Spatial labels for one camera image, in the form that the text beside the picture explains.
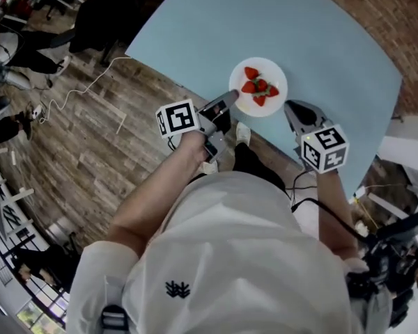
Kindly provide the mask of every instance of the white t-shirt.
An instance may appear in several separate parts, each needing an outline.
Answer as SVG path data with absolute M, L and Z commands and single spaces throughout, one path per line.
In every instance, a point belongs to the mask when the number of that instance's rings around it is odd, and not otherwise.
M 349 270 L 300 231 L 280 189 L 246 173 L 207 175 L 184 190 L 141 259 L 105 241 L 85 248 L 67 333 L 100 332 L 109 278 L 123 285 L 131 333 L 361 333 Z

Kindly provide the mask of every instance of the hand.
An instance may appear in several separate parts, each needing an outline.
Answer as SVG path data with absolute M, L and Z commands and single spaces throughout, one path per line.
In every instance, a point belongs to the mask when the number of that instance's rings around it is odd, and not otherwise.
M 208 158 L 208 153 L 204 148 L 206 135 L 198 131 L 185 132 L 181 136 L 178 150 L 189 153 L 190 156 L 199 164 Z
M 44 269 L 41 269 L 39 274 L 43 277 L 43 280 L 48 284 L 48 285 L 54 285 L 54 279 L 53 277 Z

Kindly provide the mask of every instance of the white plate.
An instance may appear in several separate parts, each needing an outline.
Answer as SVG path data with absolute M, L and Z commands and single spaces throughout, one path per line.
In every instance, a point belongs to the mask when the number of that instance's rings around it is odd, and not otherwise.
M 242 92 L 244 84 L 248 81 L 245 67 L 256 68 L 260 73 L 259 78 L 279 89 L 279 95 L 267 97 L 263 106 L 257 105 L 252 99 L 252 94 Z M 240 62 L 232 71 L 231 78 L 229 78 L 229 90 L 233 89 L 237 89 L 239 93 L 235 105 L 243 113 L 260 118 L 269 116 L 281 108 L 288 94 L 288 83 L 284 72 L 276 63 L 266 58 L 253 57 Z

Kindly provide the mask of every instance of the wooden floor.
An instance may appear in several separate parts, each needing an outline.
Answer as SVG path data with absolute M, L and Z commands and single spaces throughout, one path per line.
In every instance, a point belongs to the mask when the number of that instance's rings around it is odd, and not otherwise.
M 62 32 L 73 23 L 74 13 L 55 15 L 47 22 L 45 11 L 35 12 L 29 21 L 32 29 Z M 119 48 L 113 56 L 122 56 Z M 47 52 L 59 61 L 65 47 Z M 84 90 L 100 73 L 100 53 L 86 51 L 72 56 L 68 69 L 54 77 L 50 90 L 20 91 L 2 87 L 12 100 L 12 113 L 29 102 L 34 106 L 51 99 L 62 105 L 71 89 Z M 40 74 L 24 71 L 39 88 L 45 87 Z M 68 219 L 81 245 L 102 239 L 121 201 L 170 153 L 157 130 L 155 111 L 162 105 L 191 97 L 202 100 L 175 85 L 156 71 L 132 60 L 116 61 L 110 71 L 83 95 L 72 93 L 64 110 L 52 105 L 49 121 L 33 123 L 33 138 L 27 141 L 21 132 L 6 143 L 17 155 L 12 166 L 10 154 L 0 156 L 3 177 L 14 189 L 34 188 L 35 194 L 22 207 L 42 228 L 65 224 Z M 126 115 L 118 134 L 116 131 Z M 228 170 L 233 165 L 233 137 L 229 133 L 229 150 L 219 165 Z M 277 171 L 286 183 L 300 172 L 298 166 L 257 135 L 251 147 L 265 164 Z M 309 177 L 301 182 L 312 184 Z

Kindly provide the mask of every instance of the white sneaker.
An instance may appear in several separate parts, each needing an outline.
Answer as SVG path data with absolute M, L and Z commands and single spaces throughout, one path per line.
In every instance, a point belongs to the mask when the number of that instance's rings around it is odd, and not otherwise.
M 56 73 L 56 76 L 58 77 L 59 75 L 61 75 L 63 73 L 64 70 L 67 69 L 68 65 L 71 62 L 71 57 L 70 56 L 65 56 L 65 58 L 59 62 L 59 69 Z
M 237 131 L 235 134 L 237 135 L 236 145 L 240 143 L 246 143 L 246 145 L 249 146 L 249 142 L 251 140 L 251 129 L 248 128 L 248 126 L 242 122 L 239 122 L 237 124 Z
M 203 173 L 206 175 L 212 175 L 213 173 L 218 173 L 218 163 L 216 160 L 211 163 L 203 162 Z

